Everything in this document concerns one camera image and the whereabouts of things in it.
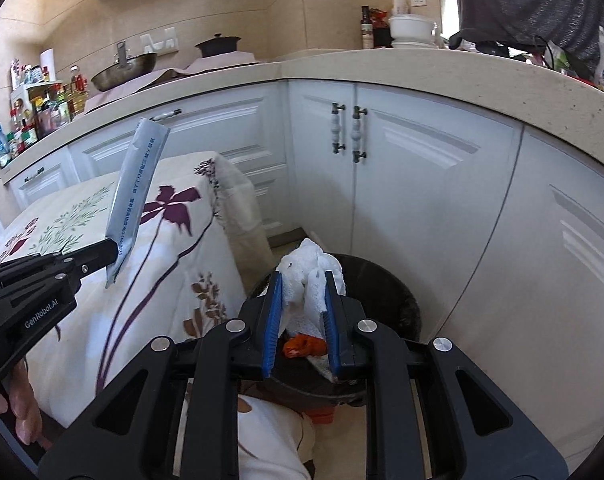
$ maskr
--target green leaf print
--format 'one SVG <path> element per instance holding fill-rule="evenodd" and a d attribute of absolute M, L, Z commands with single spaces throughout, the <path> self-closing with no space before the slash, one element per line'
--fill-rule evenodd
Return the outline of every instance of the green leaf print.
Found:
<path fill-rule="evenodd" d="M 74 204 L 68 211 L 59 215 L 28 250 L 31 253 L 47 254 L 57 251 L 66 252 L 75 247 L 83 234 L 77 234 L 77 227 L 86 226 L 99 213 L 108 209 L 99 208 L 99 204 L 115 182 L 98 189 L 90 197 Z"/>

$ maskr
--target silver bolt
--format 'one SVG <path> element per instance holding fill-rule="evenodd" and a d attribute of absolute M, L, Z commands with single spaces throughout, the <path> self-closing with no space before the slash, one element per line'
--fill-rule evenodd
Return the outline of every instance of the silver bolt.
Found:
<path fill-rule="evenodd" d="M 226 323 L 226 330 L 228 332 L 241 332 L 246 328 L 246 323 L 241 319 L 231 319 L 228 323 Z"/>
<path fill-rule="evenodd" d="M 372 319 L 363 319 L 357 323 L 357 328 L 362 332 L 375 332 L 377 330 L 377 323 Z"/>
<path fill-rule="evenodd" d="M 171 340 L 167 337 L 157 337 L 150 343 L 150 348 L 156 352 L 163 352 L 171 346 Z"/>
<path fill-rule="evenodd" d="M 440 352 L 448 352 L 451 348 L 453 348 L 453 343 L 445 337 L 438 337 L 433 340 L 433 346 L 435 350 L 439 350 Z"/>

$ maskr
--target cabinet handle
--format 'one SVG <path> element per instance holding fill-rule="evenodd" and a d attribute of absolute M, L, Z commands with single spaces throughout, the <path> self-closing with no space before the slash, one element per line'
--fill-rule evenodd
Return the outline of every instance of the cabinet handle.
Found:
<path fill-rule="evenodd" d="M 339 122 L 339 111 L 346 110 L 346 105 L 338 105 L 333 103 L 331 105 L 331 139 L 333 140 L 333 153 L 339 153 L 339 150 L 345 150 L 346 145 L 339 143 L 341 134 L 341 124 Z"/>
<path fill-rule="evenodd" d="M 163 114 L 155 115 L 154 117 L 151 117 L 149 119 L 149 121 L 155 121 L 155 122 L 163 121 L 165 119 L 175 117 L 176 115 L 179 115 L 179 114 L 181 114 L 181 108 L 178 108 L 177 110 L 173 110 L 172 112 L 166 112 Z"/>
<path fill-rule="evenodd" d="M 354 106 L 351 139 L 353 140 L 353 162 L 355 164 L 357 164 L 361 158 L 367 158 L 367 152 L 360 152 L 359 150 L 362 142 L 362 115 L 368 115 L 368 110 L 366 108 Z"/>
<path fill-rule="evenodd" d="M 28 176 L 24 179 L 24 182 L 28 182 L 29 180 L 33 180 L 37 175 L 40 175 L 44 173 L 44 167 L 42 166 L 41 168 L 39 168 L 39 170 L 37 170 L 37 173 L 32 174 L 31 176 Z"/>

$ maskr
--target beige countertop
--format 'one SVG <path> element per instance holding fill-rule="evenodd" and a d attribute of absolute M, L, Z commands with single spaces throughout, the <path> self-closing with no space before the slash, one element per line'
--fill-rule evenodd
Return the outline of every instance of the beige countertop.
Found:
<path fill-rule="evenodd" d="M 604 94 L 551 70 L 470 52 L 351 50 L 219 70 L 150 88 L 98 108 L 40 140 L 2 182 L 107 124 L 205 92 L 282 79 L 326 79 L 408 88 L 457 99 L 531 124 L 604 164 Z"/>

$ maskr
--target trash can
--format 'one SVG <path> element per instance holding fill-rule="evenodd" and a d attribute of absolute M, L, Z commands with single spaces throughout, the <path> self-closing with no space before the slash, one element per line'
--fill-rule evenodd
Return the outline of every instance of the trash can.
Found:
<path fill-rule="evenodd" d="M 421 330 L 419 307 L 407 286 L 373 262 L 347 254 L 333 256 L 342 266 L 347 296 L 362 304 L 367 317 L 387 325 L 402 338 L 417 340 Z M 264 277 L 253 288 L 250 298 L 261 294 L 269 283 L 269 277 Z M 366 404 L 365 381 L 330 382 L 307 359 L 284 357 L 282 346 L 286 340 L 287 336 L 283 334 L 277 345 L 271 376 L 255 384 L 259 396 L 298 412 L 338 404 Z"/>

